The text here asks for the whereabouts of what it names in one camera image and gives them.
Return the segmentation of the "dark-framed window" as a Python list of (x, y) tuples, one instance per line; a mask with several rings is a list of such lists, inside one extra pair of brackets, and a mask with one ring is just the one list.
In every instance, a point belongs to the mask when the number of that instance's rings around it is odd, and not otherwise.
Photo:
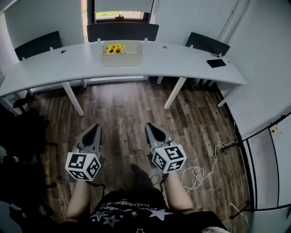
[(106, 22), (139, 22), (149, 23), (153, 11), (155, 0), (151, 13), (138, 11), (108, 11), (95, 12), (95, 0), (82, 0), (82, 11), (87, 15), (87, 23), (106, 23)]

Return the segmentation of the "yellow sunflower bouquet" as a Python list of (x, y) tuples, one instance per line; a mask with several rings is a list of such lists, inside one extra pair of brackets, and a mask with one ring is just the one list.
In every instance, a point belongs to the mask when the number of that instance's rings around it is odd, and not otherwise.
[(126, 54), (125, 45), (118, 42), (105, 47), (105, 54)]

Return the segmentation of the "long white desk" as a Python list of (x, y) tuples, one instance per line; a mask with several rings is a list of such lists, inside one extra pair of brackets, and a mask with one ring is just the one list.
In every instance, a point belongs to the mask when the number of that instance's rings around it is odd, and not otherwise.
[(173, 76), (178, 77), (164, 108), (168, 109), (184, 82), (198, 78), (242, 86), (246, 84), (234, 64), (223, 58), (226, 66), (211, 68), (210, 53), (190, 47), (142, 42), (143, 56), (138, 66), (106, 67), (102, 60), (102, 42), (67, 46), (48, 51), (14, 64), (0, 86), (0, 97), (39, 86), (61, 83), (70, 101), (82, 116), (70, 81), (116, 76)]

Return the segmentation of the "black office chair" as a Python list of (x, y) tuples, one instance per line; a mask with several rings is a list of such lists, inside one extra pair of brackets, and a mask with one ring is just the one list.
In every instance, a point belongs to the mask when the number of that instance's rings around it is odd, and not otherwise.
[(0, 201), (14, 204), (10, 217), (23, 233), (50, 233), (53, 210), (45, 200), (46, 191), (56, 183), (45, 182), (41, 153), (47, 142), (49, 121), (35, 109), (16, 116), (0, 104)]

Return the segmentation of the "person's left forearm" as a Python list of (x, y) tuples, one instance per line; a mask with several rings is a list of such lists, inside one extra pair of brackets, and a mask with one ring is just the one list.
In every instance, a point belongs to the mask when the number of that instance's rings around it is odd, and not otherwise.
[(78, 222), (90, 212), (91, 185), (83, 180), (77, 180), (67, 207), (66, 221)]

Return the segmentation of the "wide dark desk divider panel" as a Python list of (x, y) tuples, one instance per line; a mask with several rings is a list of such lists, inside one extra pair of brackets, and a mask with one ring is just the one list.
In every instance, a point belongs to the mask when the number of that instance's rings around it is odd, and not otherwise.
[(159, 25), (138, 22), (108, 22), (87, 25), (89, 42), (134, 40), (155, 41)]

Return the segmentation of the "white roller blind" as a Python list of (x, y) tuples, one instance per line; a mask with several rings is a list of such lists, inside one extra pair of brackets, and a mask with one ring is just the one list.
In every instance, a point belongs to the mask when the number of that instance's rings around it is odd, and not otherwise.
[(95, 12), (138, 11), (151, 13), (154, 0), (95, 0)]

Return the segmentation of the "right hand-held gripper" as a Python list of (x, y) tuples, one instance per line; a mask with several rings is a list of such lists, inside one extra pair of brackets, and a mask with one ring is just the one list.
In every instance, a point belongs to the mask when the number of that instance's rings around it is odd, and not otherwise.
[(168, 130), (148, 122), (145, 125), (145, 135), (150, 146), (151, 163), (154, 167), (163, 174), (178, 171), (183, 167), (187, 159), (186, 153), (181, 144), (172, 141)]

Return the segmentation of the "cream perforated plastic basket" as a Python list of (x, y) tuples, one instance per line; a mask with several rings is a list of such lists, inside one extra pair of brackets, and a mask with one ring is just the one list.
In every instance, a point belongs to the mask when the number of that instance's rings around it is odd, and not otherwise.
[[(126, 54), (105, 54), (105, 47), (118, 42), (125, 45)], [(102, 42), (102, 60), (104, 66), (138, 66), (143, 56), (142, 43), (140, 41), (119, 40)]]

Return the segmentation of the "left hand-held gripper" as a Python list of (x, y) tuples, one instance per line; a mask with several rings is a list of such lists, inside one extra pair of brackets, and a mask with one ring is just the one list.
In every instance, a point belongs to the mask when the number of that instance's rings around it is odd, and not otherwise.
[(75, 180), (92, 182), (101, 169), (102, 128), (94, 124), (78, 137), (73, 151), (68, 153), (65, 169)]

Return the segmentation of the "black star-print t-shirt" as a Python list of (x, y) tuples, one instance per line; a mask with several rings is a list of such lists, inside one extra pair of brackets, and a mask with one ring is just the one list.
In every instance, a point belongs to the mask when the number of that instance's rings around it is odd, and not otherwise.
[(229, 233), (213, 212), (187, 215), (170, 210), (159, 191), (131, 197), (112, 191), (77, 223), (56, 224), (50, 233)]

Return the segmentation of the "white wall conduit pipes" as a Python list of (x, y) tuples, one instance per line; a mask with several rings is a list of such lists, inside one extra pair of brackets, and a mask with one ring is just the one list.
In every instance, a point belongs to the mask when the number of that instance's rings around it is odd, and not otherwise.
[(241, 0), (236, 0), (236, 5), (235, 5), (234, 9), (232, 10), (232, 13), (231, 13), (230, 17), (228, 18), (228, 21), (226, 22), (226, 24), (225, 24), (225, 26), (224, 26), (224, 28), (223, 28), (223, 30), (222, 30), (219, 38), (218, 38), (218, 41), (222, 42), (224, 40), (223, 39), (224, 38), (224, 34), (226, 33), (226, 30), (227, 30), (227, 28), (228, 28), (228, 26), (229, 26), (229, 24), (230, 24), (230, 22), (231, 22), (231, 20), (233, 18), (233, 15), (234, 15), (234, 13), (235, 13), (240, 1)]

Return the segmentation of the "black metal partition frame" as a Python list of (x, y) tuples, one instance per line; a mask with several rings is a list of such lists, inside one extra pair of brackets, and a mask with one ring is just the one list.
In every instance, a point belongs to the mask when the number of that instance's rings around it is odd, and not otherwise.
[[(272, 137), (270, 127), (281, 132)], [(265, 212), (287, 209), (291, 215), (291, 112), (236, 143), (243, 150), (250, 200), (230, 216), (243, 212)]]

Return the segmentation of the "person's right forearm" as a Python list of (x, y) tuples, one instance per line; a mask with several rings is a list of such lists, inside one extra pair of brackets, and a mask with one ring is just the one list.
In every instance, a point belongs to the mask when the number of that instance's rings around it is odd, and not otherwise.
[(192, 200), (184, 189), (177, 172), (170, 172), (164, 181), (167, 203), (169, 209), (182, 214), (194, 212)]

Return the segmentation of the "person's black shoe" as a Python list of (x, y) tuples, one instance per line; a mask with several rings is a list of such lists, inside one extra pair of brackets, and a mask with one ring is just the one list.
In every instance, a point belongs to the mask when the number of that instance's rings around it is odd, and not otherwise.
[(153, 183), (144, 170), (142, 170), (137, 164), (132, 163), (130, 169), (134, 174), (133, 188), (136, 190), (154, 188)]

